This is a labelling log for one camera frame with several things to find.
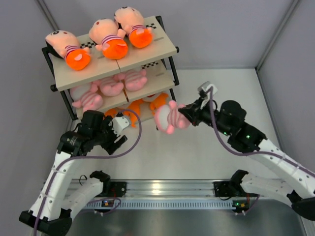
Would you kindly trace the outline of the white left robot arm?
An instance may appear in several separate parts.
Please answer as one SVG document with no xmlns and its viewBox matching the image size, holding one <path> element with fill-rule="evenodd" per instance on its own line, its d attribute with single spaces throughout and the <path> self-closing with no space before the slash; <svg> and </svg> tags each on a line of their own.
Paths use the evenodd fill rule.
<svg viewBox="0 0 315 236">
<path fill-rule="evenodd" d="M 112 155 L 127 141 L 122 131 L 130 119 L 123 114 L 115 118 L 88 110 L 73 131 L 65 132 L 57 147 L 55 160 L 46 182 L 29 210 L 21 212 L 19 221 L 32 227 L 33 234 L 64 236 L 76 215 L 96 196 L 111 192 L 111 178 L 103 171 L 94 171 L 68 199 L 65 198 L 76 170 L 95 146 Z"/>
</svg>

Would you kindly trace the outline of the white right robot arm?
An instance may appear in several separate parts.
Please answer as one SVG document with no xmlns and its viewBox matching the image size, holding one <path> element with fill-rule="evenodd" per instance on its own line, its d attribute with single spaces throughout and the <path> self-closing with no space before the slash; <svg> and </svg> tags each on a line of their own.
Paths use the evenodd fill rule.
<svg viewBox="0 0 315 236">
<path fill-rule="evenodd" d="M 273 144 L 266 135 L 245 122 L 246 111 L 234 100 L 222 103 L 220 110 L 211 102 L 201 106 L 201 100 L 189 104 L 178 111 L 193 126 L 201 122 L 213 128 L 216 136 L 224 134 L 226 150 L 237 156 L 248 156 L 261 163 L 291 188 L 284 195 L 291 208 L 300 216 L 315 219 L 315 174 Z"/>
</svg>

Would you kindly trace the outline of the pink frog plush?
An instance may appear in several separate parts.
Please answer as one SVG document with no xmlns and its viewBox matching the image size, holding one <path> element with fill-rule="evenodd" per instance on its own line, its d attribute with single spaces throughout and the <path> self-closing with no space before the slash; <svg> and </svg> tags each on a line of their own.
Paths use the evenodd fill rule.
<svg viewBox="0 0 315 236">
<path fill-rule="evenodd" d="M 157 129 L 167 134 L 173 134 L 176 129 L 188 128 L 190 121 L 179 112 L 179 109 L 184 107 L 184 104 L 178 105 L 173 100 L 159 107 L 154 115 Z"/>
<path fill-rule="evenodd" d="M 131 69 L 126 72 L 118 74 L 118 80 L 124 81 L 125 88 L 128 91 L 137 91 L 144 87 L 148 79 L 146 77 L 147 72 L 145 69 L 135 70 Z"/>
</svg>

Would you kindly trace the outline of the boy doll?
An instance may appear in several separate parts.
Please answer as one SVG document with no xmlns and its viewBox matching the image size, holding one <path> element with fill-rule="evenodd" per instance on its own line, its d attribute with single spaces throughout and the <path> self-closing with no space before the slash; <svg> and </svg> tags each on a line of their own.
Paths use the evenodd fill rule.
<svg viewBox="0 0 315 236">
<path fill-rule="evenodd" d="M 138 49 L 149 46 L 153 41 L 152 29 L 144 24 L 144 17 L 133 7 L 121 7 L 114 13 L 115 22 L 126 32 L 130 43 Z"/>
<path fill-rule="evenodd" d="M 122 59 L 128 53 L 128 45 L 124 41 L 126 32 L 118 28 L 112 19 L 96 20 L 89 31 L 95 48 L 108 59 Z"/>
</svg>

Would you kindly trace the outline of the boy doll table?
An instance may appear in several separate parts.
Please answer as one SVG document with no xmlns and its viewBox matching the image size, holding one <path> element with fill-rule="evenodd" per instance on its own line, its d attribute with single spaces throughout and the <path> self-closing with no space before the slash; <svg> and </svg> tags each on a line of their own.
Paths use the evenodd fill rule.
<svg viewBox="0 0 315 236">
<path fill-rule="evenodd" d="M 77 37 L 65 30 L 56 30 L 45 37 L 49 52 L 65 61 L 73 70 L 84 69 L 91 61 L 90 49 L 81 48 Z"/>
</svg>

